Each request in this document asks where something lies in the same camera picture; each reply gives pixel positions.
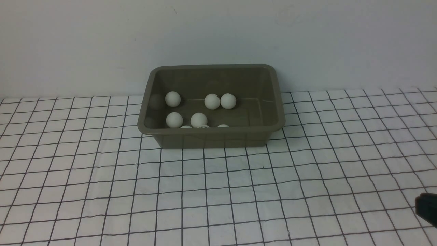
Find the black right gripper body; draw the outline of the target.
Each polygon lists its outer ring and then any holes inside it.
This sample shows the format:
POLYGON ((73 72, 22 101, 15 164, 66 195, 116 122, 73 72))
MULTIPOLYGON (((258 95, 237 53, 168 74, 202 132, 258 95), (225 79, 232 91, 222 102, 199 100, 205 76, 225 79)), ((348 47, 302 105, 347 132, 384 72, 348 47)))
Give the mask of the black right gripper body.
POLYGON ((421 193, 416 197, 415 213, 437 228, 437 194, 421 193))

